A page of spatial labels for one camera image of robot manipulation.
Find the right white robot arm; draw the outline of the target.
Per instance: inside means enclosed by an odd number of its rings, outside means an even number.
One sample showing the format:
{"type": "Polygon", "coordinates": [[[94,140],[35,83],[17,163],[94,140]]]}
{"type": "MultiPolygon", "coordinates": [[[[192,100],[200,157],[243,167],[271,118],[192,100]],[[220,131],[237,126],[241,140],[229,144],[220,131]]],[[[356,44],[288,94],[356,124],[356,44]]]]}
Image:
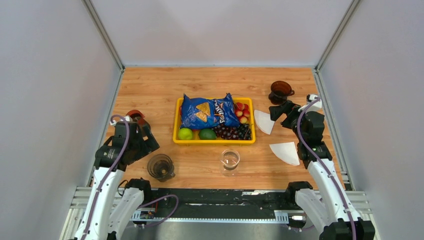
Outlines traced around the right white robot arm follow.
{"type": "Polygon", "coordinates": [[[292,130],[297,139],[297,155],[318,186],[319,194],[307,181],[290,182],[286,204],[306,213],[321,240],[372,240],[376,229],[371,220],[364,220],[354,208],[338,179],[333,157],[323,141],[325,117],[313,111],[320,103],[316,97],[300,106],[287,100],[269,107],[271,120],[286,118],[282,127],[292,130]]]}

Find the brown coffee dripper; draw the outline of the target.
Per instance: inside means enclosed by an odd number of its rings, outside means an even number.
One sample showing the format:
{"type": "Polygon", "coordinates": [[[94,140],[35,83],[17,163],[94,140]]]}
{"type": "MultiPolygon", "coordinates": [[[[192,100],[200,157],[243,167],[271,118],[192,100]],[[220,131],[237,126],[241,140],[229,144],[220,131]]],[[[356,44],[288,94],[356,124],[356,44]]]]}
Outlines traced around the brown coffee dripper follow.
{"type": "Polygon", "coordinates": [[[282,105],[288,100],[288,97],[295,94],[291,85],[281,80],[273,82],[270,86],[270,91],[268,99],[273,105],[282,105]]]}

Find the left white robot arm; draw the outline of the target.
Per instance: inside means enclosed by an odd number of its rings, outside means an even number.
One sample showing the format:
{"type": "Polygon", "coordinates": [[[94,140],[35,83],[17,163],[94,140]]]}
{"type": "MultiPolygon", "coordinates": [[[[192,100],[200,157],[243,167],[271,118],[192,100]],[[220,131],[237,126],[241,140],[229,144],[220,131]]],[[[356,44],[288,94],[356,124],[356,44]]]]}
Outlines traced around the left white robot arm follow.
{"type": "Polygon", "coordinates": [[[111,118],[109,122],[115,128],[114,135],[95,153],[91,192],[75,240],[119,240],[136,209],[153,201],[150,182],[141,177],[132,178],[113,207],[127,166],[160,146],[145,116],[136,110],[121,116],[119,121],[111,118]]]}

